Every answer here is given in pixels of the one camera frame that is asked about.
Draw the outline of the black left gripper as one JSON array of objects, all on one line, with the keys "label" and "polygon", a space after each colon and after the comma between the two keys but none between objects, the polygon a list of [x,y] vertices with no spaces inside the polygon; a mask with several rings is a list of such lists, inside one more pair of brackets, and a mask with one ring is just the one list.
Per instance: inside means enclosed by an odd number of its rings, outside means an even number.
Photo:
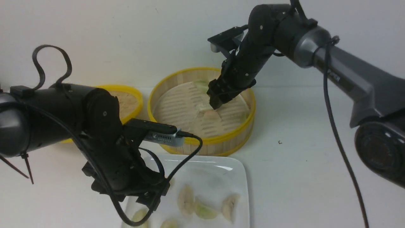
[{"label": "black left gripper", "polygon": [[166,196],[170,185],[165,185],[164,168],[153,171],[146,166],[138,146],[146,133],[125,133],[114,141],[79,135],[87,149],[86,159],[93,159],[106,176],[119,202],[127,196],[141,198],[141,203],[151,203],[154,196]]}]

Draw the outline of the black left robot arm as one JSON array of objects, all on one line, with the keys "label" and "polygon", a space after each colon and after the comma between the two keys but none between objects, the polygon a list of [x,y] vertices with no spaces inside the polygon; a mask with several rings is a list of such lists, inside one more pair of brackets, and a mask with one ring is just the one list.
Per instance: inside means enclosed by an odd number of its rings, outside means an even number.
[{"label": "black left robot arm", "polygon": [[1,159],[26,158],[31,151],[71,139],[87,159],[82,171],[94,179],[91,189],[119,202],[137,196],[150,205],[167,194],[170,182],[161,163],[159,171],[148,168],[139,146],[150,133],[176,131],[136,118],[122,123],[118,98],[103,88],[14,86],[1,93]]}]

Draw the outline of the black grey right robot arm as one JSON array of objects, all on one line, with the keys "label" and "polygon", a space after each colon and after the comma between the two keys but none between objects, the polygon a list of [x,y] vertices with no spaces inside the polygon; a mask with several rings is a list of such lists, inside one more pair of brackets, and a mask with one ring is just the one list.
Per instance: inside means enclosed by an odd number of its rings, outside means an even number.
[{"label": "black grey right robot arm", "polygon": [[404,79],[336,47],[338,41],[305,16],[298,0],[257,5],[247,25],[208,38],[211,50],[226,57],[219,78],[209,82],[209,103],[216,110],[254,86],[271,56],[314,67],[353,100],[350,127],[357,127],[355,148],[362,162],[404,187]]}]

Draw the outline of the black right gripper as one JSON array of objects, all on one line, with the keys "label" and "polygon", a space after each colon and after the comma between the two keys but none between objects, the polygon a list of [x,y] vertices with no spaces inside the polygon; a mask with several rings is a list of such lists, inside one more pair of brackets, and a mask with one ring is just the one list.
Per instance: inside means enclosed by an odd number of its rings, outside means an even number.
[{"label": "black right gripper", "polygon": [[230,102],[241,92],[256,84],[255,77],[273,55],[274,47],[242,43],[221,70],[220,76],[209,83],[207,94],[214,110]]}]

